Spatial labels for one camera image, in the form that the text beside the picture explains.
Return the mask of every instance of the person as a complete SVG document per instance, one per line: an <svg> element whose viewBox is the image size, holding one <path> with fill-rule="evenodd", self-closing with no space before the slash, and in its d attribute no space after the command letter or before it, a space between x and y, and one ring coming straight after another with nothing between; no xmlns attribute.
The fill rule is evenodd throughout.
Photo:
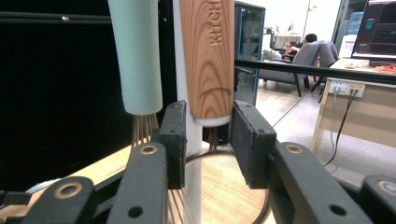
<svg viewBox="0 0 396 224"><path fill-rule="evenodd" d="M306 35L304 40L303 40L303 42L301 42L297 46L291 46L289 40L286 40L286 43L285 43L285 46L286 46L285 59L289 59L290 60L290 58L295 56L297 54L297 52L300 50L300 48L303 47L304 44L312 43L312 42L317 41L317 40L318 40L318 37L315 34Z"/></svg>

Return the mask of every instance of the teal handle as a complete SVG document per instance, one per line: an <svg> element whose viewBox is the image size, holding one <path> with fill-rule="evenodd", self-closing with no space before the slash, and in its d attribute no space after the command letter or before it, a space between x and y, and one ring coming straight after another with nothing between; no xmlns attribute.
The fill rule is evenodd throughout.
<svg viewBox="0 0 396 224"><path fill-rule="evenodd" d="M156 113L163 107L158 0L108 0L108 5L125 110Z"/></svg>

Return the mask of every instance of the wooden handle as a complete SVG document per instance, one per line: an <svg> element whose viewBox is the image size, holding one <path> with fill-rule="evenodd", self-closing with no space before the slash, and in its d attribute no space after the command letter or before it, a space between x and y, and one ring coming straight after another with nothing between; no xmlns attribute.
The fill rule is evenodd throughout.
<svg viewBox="0 0 396 224"><path fill-rule="evenodd" d="M195 120L232 114L233 11L233 0L180 0L187 85Z"/></svg>

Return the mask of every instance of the power outlet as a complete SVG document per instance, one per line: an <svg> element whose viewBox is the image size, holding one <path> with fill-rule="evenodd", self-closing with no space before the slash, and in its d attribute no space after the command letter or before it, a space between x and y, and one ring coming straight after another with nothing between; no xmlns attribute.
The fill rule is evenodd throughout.
<svg viewBox="0 0 396 224"><path fill-rule="evenodd" d="M346 95L350 94L350 91L357 90L355 97L362 97L365 87L364 84L350 82L346 86Z"/></svg>
<svg viewBox="0 0 396 224"><path fill-rule="evenodd" d="M348 83L345 81L332 80L332 83L330 84L330 88L329 88L329 93L334 93L334 88L339 87L340 92L338 92L338 94L345 95L347 91L347 85Z"/></svg>

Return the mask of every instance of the black monitor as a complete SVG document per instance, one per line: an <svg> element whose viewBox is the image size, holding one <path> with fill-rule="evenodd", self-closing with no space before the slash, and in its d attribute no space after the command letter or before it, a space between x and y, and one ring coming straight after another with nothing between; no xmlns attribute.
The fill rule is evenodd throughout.
<svg viewBox="0 0 396 224"><path fill-rule="evenodd" d="M396 0L369 0L351 58L371 66L396 63Z"/></svg>

